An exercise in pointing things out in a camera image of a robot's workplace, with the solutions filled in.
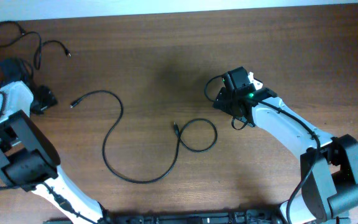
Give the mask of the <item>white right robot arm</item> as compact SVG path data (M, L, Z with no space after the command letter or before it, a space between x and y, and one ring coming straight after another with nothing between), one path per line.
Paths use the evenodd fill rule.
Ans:
M300 162L300 182L272 223L339 223L358 206L358 141L336 137L291 110L244 67L218 77L213 108L271 134Z

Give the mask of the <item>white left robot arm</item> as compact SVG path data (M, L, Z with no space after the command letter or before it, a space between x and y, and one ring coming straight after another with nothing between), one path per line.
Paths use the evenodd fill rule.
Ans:
M36 86L32 70L19 58L0 64L0 179L2 190L22 189L52 203L72 223L110 223L108 211L66 175L53 144L30 119L55 104L48 88Z

